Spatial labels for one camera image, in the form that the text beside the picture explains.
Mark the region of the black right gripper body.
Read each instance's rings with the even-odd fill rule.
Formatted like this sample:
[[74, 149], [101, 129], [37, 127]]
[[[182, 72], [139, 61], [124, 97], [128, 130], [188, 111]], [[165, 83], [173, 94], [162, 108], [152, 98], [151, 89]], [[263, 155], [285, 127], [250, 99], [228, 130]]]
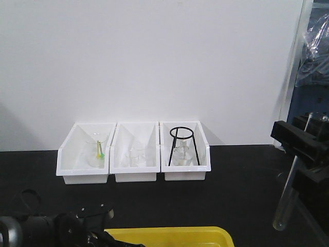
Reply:
[[328, 219], [328, 167], [316, 171], [299, 168], [294, 189], [315, 219]]

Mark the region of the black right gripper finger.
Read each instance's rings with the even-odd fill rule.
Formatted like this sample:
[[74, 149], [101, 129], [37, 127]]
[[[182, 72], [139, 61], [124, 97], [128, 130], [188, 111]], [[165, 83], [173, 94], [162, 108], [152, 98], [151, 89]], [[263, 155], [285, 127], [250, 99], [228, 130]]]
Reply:
[[315, 140], [328, 140], [328, 116], [324, 113], [296, 116], [293, 126], [313, 135]]
[[328, 140], [315, 137], [282, 120], [273, 124], [271, 137], [287, 147], [306, 167], [328, 166]]

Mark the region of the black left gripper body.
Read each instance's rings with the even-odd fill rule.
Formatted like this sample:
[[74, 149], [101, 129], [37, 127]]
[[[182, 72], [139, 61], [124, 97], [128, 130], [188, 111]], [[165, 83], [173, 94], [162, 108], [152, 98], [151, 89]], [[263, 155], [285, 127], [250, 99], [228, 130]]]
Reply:
[[54, 219], [56, 246], [143, 246], [114, 238], [105, 230], [114, 216], [113, 207], [100, 203], [81, 206], [77, 211], [59, 214]]

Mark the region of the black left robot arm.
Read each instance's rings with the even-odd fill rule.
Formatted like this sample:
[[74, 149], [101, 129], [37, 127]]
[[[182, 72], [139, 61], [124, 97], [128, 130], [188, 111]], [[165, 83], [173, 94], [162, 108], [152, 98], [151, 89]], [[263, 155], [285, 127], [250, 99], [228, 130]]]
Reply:
[[275, 177], [287, 159], [273, 148], [212, 147], [222, 162], [204, 181], [65, 185], [52, 151], [1, 155], [2, 246], [86, 246], [110, 228], [224, 226], [243, 246], [275, 246]]

